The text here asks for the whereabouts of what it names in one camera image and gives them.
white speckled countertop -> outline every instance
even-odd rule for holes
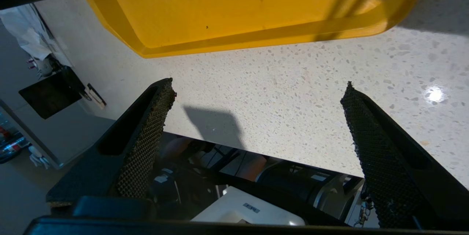
[[[421,0],[378,36],[143,59],[85,0],[37,3],[77,75],[117,119],[154,81],[178,93],[165,131],[362,176],[340,99],[367,94],[469,187],[469,0]]]

countertop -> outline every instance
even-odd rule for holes
[[[85,0],[36,6],[117,119],[153,82],[178,93],[165,131],[362,176],[340,99],[347,81],[469,187],[469,0],[420,0],[378,36],[143,59]]]

terrazzo surface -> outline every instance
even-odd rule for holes
[[[178,96],[165,131],[362,176],[340,99],[372,98],[469,187],[469,0],[420,0],[378,36],[143,59],[85,0],[37,7],[83,83],[117,119],[154,81]]]

yellow tray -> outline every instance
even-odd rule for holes
[[[112,34],[145,57],[382,33],[416,0],[88,0]]]

